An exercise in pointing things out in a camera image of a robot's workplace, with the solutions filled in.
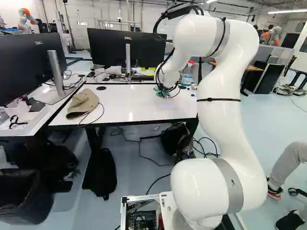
water bottle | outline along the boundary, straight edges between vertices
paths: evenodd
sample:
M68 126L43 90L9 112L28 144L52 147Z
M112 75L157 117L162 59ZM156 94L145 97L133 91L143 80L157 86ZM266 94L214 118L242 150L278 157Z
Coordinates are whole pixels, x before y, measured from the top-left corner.
M185 87L191 87L193 76L191 74L191 68L194 65L194 61L188 62L188 73L184 73L181 81L181 85Z

sneaker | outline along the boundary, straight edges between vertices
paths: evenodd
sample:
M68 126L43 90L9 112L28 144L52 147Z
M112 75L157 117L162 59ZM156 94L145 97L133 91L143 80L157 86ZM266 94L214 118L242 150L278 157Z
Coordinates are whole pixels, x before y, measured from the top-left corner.
M280 200L282 198L281 194L283 193L283 189L281 187L278 188L278 190L273 190L271 187L268 185L268 196L275 199L275 200Z
M295 214L295 211L297 210L293 210L287 216L279 219L275 223L275 228L277 230L296 230L299 226L303 225L305 221Z

person's leg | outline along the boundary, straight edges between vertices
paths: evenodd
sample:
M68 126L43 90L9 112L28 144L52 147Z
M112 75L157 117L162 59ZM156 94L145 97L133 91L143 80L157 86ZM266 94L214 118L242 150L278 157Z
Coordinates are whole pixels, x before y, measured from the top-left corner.
M306 161L307 142L296 141L288 145L273 166L269 179L271 188L278 189L299 164Z

floor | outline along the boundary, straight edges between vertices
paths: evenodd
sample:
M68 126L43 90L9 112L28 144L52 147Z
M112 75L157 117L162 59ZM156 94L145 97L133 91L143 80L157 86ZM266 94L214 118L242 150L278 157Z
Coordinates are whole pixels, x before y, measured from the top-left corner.
M289 72L289 81L294 76ZM283 149L292 141L305 140L307 136L307 114L293 105L307 110L307 97L283 97L271 95L250 95L242 97L242 122L254 152L258 156L266 175L278 159ZM140 136L160 133L167 124L147 126L126 126L127 139L138 140ZM89 157L89 146L84 131L77 130L70 136L67 146L74 151L80 160L81 176L76 178L73 189L68 194L57 194L55 204L47 220L38 226L11 226L0 222L1 230L113 230L120 223L120 198L126 195L143 195L150 184L158 177L171 172L171 167L158 167L148 160L138 156L136 143L126 142L123 136L110 136L113 128L108 128L104 138L104 147L108 147L116 161L118 185L108 201L95 197L91 191L80 189L84 170ZM195 138L206 134L199 126ZM59 143L61 136L53 135L53 140ZM206 152L214 152L214 146L204 140ZM144 140L141 146L142 154L150 156L159 163L171 162L164 153L159 141ZM9 167L4 161L3 151L0 151L0 168ZM307 199L291 197L288 187L301 188L307 191L307 167L299 167L284 185L283 199L279 202L268 198L264 205L254 210L240 213L248 230L274 230L274 223L286 215L289 210L303 208ZM153 186L150 193L169 191L169 178L160 180ZM307 229L307 224L300 230Z

green object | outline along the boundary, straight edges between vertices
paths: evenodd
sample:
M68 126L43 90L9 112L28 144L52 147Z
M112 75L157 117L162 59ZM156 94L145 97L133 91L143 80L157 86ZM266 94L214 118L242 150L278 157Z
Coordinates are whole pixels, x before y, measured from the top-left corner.
M155 95L158 97L166 98L167 96L170 96L169 92L165 92L164 90L160 90L158 86L155 86L153 90L156 91Z

